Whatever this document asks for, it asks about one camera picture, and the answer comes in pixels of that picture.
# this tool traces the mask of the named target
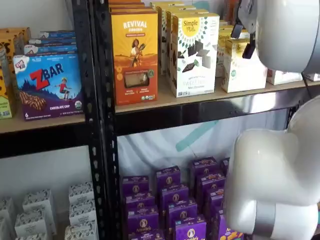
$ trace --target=child illustration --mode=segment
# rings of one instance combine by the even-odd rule
[[[69,97],[69,93],[70,91],[68,91],[67,89],[71,89],[71,87],[67,87],[67,78],[66,77],[63,77],[62,78],[62,83],[59,84],[59,85],[55,85],[55,87],[60,87],[60,93],[61,94],[64,94],[64,98],[63,99],[68,99]]]

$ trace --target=black cable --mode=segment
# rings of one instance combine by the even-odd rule
[[[312,95],[311,95],[310,88],[309,88],[308,83],[307,83],[307,79],[306,79],[306,77],[305,77],[305,75],[304,75],[303,72],[301,73],[301,76],[302,76],[302,79],[303,79],[303,82],[304,82],[306,91],[307,91],[307,93],[308,93],[308,96],[309,96],[310,99],[312,99],[313,97],[312,97]]]

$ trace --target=orange box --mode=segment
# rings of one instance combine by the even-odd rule
[[[111,23],[116,104],[157,100],[157,12],[112,12]]]

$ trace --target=purple box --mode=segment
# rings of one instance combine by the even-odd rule
[[[191,196],[196,196],[196,176],[214,173],[217,170],[219,170],[219,165],[213,156],[192,161],[190,164],[189,186]]]
[[[194,198],[169,204],[166,208],[166,239],[171,240],[173,238],[176,221],[195,218],[197,215],[197,203]]]
[[[196,194],[196,203],[198,210],[202,211],[204,205],[205,193],[208,189],[223,188],[226,178],[221,171],[209,175],[203,175],[199,178]]]
[[[222,159],[220,162],[220,168],[225,176],[227,176],[227,173],[228,173],[229,160],[230,160],[230,158],[227,157],[225,159]]]
[[[149,191],[148,176],[125,176],[122,179],[122,192],[126,197],[128,195],[143,193]]]
[[[156,192],[160,193],[164,189],[173,184],[181,183],[180,169],[178,166],[168,167],[156,172]]]
[[[215,207],[215,215],[212,221],[212,238],[209,239],[243,240],[244,234],[242,232],[236,232],[228,228],[223,209],[221,207]]]
[[[204,207],[203,207],[203,215],[208,222],[211,220],[214,207],[222,206],[223,199],[224,199],[224,192],[225,191],[223,188],[218,188],[218,189],[210,188],[206,191],[206,197],[204,200]]]
[[[175,222],[174,240],[205,240],[206,220],[203,215]]]
[[[138,234],[131,240],[165,240],[165,236],[161,229],[156,229],[144,234]]]
[[[157,206],[129,209],[127,213],[127,234],[129,239],[136,234],[144,234],[159,228]]]
[[[126,209],[141,209],[144,207],[154,206],[155,197],[152,195],[150,191],[148,192],[140,192],[133,195],[128,195],[125,198],[125,207]]]

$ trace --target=small white box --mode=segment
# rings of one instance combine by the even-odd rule
[[[46,219],[46,210],[43,206],[18,214],[14,228],[19,238],[46,234],[49,240],[52,239],[51,230]]]
[[[222,88],[227,93],[264,89],[267,68],[261,63],[255,50],[251,59],[243,58],[249,39],[230,39],[225,42],[223,65],[225,79]]]
[[[285,72],[268,70],[266,80],[272,85],[287,84],[302,81],[302,75],[298,72]]]
[[[28,193],[24,197],[22,207],[24,211],[29,211],[38,207],[44,207],[51,232],[54,235],[57,234],[54,198],[50,189]]]
[[[69,188],[70,204],[77,204],[86,200],[94,200],[94,187],[92,182],[73,185]]]
[[[98,240],[96,221],[87,221],[82,224],[67,226],[64,240]]]
[[[96,221],[95,201],[86,200],[78,204],[71,204],[69,208],[69,219],[71,225]]]
[[[17,237],[15,240],[48,240],[48,236],[45,233],[40,233],[32,236]]]
[[[317,73],[305,74],[305,78],[312,82],[317,82],[317,81],[320,81],[320,74],[317,74]]]
[[[0,240],[12,240],[7,221],[4,217],[0,217]]]
[[[14,206],[14,201],[11,197],[0,199],[0,218],[1,217],[6,221],[6,225],[10,230],[11,238],[16,238],[15,222],[17,214]]]

